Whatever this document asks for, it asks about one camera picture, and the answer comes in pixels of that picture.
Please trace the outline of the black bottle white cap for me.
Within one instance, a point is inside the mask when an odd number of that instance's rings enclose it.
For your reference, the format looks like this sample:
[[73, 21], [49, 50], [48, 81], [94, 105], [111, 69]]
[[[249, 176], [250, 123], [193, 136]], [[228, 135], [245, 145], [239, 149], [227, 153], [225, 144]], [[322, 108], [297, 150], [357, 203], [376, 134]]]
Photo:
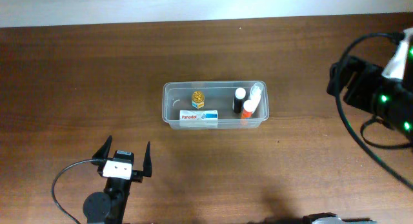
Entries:
[[244, 88], [237, 88], [234, 92], [234, 100], [232, 105], [232, 110], [235, 114], [239, 114], [243, 107], [243, 102], [245, 100], [246, 90]]

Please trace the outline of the gold-lid balm jar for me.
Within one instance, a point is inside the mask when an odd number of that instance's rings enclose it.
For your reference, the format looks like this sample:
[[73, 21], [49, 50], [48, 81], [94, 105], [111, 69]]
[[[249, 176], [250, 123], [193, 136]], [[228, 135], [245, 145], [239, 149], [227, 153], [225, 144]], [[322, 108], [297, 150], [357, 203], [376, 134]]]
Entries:
[[205, 105], [205, 96], [201, 91], [195, 91], [192, 94], [192, 106], [200, 109]]

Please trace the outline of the white Panadol box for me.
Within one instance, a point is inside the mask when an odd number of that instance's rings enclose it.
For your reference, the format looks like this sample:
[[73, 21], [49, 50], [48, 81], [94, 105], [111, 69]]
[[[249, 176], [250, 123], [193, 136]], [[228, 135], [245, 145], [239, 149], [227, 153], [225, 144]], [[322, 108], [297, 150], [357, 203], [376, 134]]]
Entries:
[[179, 125], [182, 128], [217, 128], [217, 110], [181, 110]]

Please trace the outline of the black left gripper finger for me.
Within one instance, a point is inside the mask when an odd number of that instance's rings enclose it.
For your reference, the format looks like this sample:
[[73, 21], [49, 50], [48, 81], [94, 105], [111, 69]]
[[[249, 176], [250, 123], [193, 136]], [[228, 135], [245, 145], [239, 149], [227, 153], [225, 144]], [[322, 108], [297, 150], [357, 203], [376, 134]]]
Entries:
[[143, 177], [152, 177], [152, 160], [150, 155], [150, 142], [147, 143], [146, 150], [145, 150], [145, 157], [143, 161]]
[[92, 156], [92, 159], [107, 159], [112, 144], [112, 136], [108, 136], [103, 146]]

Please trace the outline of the orange bottle white cap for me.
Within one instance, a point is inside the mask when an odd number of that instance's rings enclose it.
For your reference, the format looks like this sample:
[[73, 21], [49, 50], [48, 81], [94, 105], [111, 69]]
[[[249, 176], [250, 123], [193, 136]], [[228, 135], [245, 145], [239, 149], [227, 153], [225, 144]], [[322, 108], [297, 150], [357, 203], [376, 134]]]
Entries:
[[243, 103], [243, 110], [241, 113], [241, 119], [248, 119], [251, 117], [254, 111], [254, 102], [252, 100], [246, 100]]

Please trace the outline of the white calamine lotion bottle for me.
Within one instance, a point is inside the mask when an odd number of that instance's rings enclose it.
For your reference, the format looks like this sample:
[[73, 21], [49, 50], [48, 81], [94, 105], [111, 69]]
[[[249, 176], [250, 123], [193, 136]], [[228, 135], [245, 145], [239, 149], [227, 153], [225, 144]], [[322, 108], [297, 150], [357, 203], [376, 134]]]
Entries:
[[264, 91], [264, 86], [260, 82], [255, 83], [250, 89], [249, 100], [251, 100], [253, 103], [253, 109], [252, 109], [253, 114], [256, 111], [261, 101], [261, 95], [263, 91]]

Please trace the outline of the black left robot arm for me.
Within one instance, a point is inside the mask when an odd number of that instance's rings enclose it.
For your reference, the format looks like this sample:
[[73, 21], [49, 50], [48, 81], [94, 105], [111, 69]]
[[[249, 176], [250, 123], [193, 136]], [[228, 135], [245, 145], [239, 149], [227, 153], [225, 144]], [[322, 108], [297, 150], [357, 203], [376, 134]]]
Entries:
[[97, 173], [106, 179], [103, 191], [89, 195], [83, 203], [88, 223], [122, 223], [132, 183], [141, 183], [152, 176], [150, 143], [147, 144], [143, 169], [134, 170], [134, 153], [117, 150], [110, 158], [112, 137], [92, 156]]

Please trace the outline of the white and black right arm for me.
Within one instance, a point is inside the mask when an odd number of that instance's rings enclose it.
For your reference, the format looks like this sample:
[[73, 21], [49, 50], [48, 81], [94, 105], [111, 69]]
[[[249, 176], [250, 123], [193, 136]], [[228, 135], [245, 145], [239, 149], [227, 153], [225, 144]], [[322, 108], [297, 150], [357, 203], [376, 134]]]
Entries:
[[[384, 67], [350, 55], [356, 45], [373, 37], [385, 37], [397, 46]], [[412, 188], [412, 182], [371, 151], [372, 147], [379, 148], [380, 145], [368, 141], [362, 132], [355, 133], [342, 107], [346, 103], [371, 114], [372, 117], [362, 124], [361, 131], [371, 124], [379, 123], [398, 131], [408, 140], [401, 145], [385, 145], [385, 150], [412, 148], [412, 29], [366, 34], [353, 41], [339, 61], [331, 65], [327, 93], [334, 96], [338, 114], [360, 148], [393, 178]]]

